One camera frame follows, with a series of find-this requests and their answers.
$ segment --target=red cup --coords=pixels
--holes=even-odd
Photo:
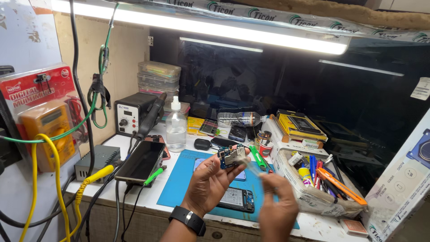
[[[263,158],[268,157],[268,156],[269,156],[269,154],[270,154],[270,151],[271,151],[271,150],[272,150],[272,148],[273,148],[273,144],[272,144],[272,142],[269,142],[267,145],[265,145],[266,141],[267,141],[267,140],[262,140],[262,141],[260,141],[260,148],[258,149],[258,152],[260,153],[260,155],[261,155]]]

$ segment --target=spiral notebook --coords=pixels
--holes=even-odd
[[[282,133],[276,125],[275,121],[267,119],[266,122],[261,127],[261,131],[270,131],[272,133],[272,143],[273,148],[270,152],[270,158],[272,161],[276,159],[279,151],[286,149],[289,151],[299,151],[301,153],[306,153],[314,155],[317,158],[327,159],[329,154],[324,149],[314,149],[311,147],[306,147],[301,144],[301,142],[290,140],[288,143],[282,142]]]

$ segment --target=white countertop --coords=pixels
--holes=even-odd
[[[224,137],[227,137],[228,132],[230,131],[229,128],[220,128],[220,130],[227,131],[226,134],[220,134]],[[162,135],[163,139],[166,140],[165,124],[157,124],[149,134]],[[205,153],[212,153],[212,154],[216,153],[214,149],[209,149],[208,151],[196,150],[194,148],[194,141],[197,138],[206,139],[206,140],[212,139],[211,137],[208,137],[208,136],[195,136],[195,135],[188,134],[186,149],[205,152]],[[130,137],[116,135],[113,138],[111,138],[109,141],[105,142],[104,145],[120,147],[121,159],[123,160],[127,156],[129,142],[130,142]],[[168,177],[170,176],[173,170],[173,167],[175,166],[175,163],[179,157],[179,154],[180,153],[170,152],[171,158],[169,160],[163,161],[163,165],[167,165],[167,169],[157,177],[157,179],[154,181],[151,188],[144,188],[142,190],[139,200],[137,202],[137,206],[156,209],[160,211],[166,211],[166,212],[171,212],[173,210],[173,208],[171,207],[158,205],[157,201],[161,195],[161,192],[163,191],[163,188],[167,182]],[[270,159],[270,157],[267,158],[267,161],[272,164],[272,160]],[[81,182],[73,181],[68,186],[67,192],[75,193],[78,190],[80,184]],[[99,184],[99,183],[89,184],[85,189],[84,195],[92,197],[101,186],[102,184]],[[120,182],[119,183],[120,202],[122,202],[122,199],[123,199],[123,196],[121,194],[124,194],[125,189],[126,189],[126,183]],[[125,201],[126,204],[133,205],[135,203],[136,196],[139,189],[140,187],[137,187],[137,186],[133,187],[133,189],[126,196],[126,201]],[[99,198],[111,200],[115,202],[115,181],[110,182],[105,187],[104,191],[101,193]],[[229,223],[232,223],[232,224],[247,226],[251,228],[259,227],[258,223],[256,222],[228,218],[228,217],[221,217],[221,216],[211,215],[211,214],[206,214],[204,218],[209,220],[215,220],[215,221],[221,221],[221,220],[223,222],[228,221]],[[299,215],[297,216],[297,222],[300,226],[300,229],[292,230],[291,235],[293,236],[299,236],[299,237],[303,237],[311,240],[318,240],[318,241],[324,241],[324,242],[335,242],[335,241],[368,242],[369,241],[366,238],[360,238],[360,237],[350,236],[346,234],[344,229],[340,225],[340,223],[338,223],[338,219],[335,217],[323,217],[317,214],[299,213]]]

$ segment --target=circuit board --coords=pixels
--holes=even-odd
[[[221,169],[246,163],[245,147],[242,144],[237,144],[235,149],[232,146],[222,147],[218,150],[218,158],[221,161]]]

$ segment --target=blue silicone mat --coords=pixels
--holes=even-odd
[[[187,191],[188,184],[190,183],[191,176],[193,175],[194,161],[196,158],[209,158],[213,154],[207,154],[203,152],[184,150],[179,155],[179,158],[172,170],[172,173],[161,192],[160,198],[158,198],[157,204],[164,205],[174,208],[179,206],[182,199]],[[263,205],[264,192],[261,186],[261,181],[252,172],[245,170],[246,181],[233,181],[230,186],[240,189],[252,191],[254,195],[254,206],[255,211],[253,214],[235,211],[226,208],[215,207],[209,214],[218,215],[223,217],[231,217],[242,220],[249,220],[257,222],[260,208]],[[294,224],[294,229],[300,229],[297,221]]]

